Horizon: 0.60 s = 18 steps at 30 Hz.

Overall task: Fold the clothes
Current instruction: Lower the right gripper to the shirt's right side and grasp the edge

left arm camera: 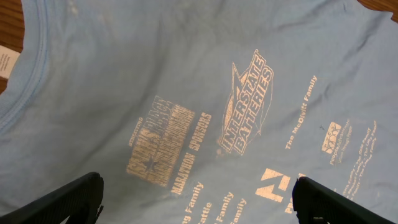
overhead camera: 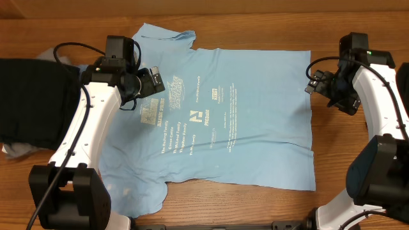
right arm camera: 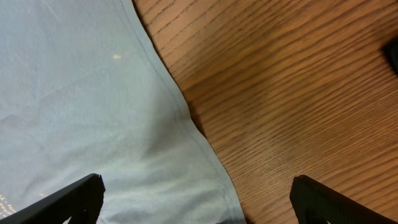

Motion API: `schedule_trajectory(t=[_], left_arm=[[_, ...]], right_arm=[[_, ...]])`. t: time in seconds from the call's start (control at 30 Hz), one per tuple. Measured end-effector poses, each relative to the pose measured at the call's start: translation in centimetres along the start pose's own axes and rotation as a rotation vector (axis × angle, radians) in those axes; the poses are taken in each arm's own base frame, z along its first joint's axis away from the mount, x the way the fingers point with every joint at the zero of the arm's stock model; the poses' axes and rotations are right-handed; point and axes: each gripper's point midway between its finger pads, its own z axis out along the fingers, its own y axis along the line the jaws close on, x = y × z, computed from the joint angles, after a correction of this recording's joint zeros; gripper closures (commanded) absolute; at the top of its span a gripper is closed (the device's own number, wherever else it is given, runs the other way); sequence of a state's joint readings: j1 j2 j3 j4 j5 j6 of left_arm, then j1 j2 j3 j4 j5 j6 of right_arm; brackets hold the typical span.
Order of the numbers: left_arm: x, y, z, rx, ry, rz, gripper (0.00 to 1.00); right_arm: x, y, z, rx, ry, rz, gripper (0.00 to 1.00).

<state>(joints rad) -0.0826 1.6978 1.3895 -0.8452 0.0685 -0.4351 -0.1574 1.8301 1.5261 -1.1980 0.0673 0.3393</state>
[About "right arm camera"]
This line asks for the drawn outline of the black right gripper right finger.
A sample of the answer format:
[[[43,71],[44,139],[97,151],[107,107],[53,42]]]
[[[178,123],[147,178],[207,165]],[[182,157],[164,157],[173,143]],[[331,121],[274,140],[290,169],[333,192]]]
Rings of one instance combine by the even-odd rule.
[[[397,224],[306,175],[294,177],[289,199],[300,224]]]

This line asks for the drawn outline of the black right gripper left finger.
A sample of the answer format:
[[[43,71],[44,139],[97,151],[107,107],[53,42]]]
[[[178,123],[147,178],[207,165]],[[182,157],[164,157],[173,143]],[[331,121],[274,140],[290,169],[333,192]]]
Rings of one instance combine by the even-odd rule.
[[[99,174],[86,177],[1,220],[1,224],[96,224],[106,189]]]

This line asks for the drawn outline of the light blue printed t-shirt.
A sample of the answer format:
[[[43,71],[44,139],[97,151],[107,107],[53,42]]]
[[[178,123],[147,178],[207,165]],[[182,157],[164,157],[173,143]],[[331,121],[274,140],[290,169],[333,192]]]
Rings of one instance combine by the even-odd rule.
[[[1,2],[1,218],[95,173],[99,223],[244,223],[131,1]]]

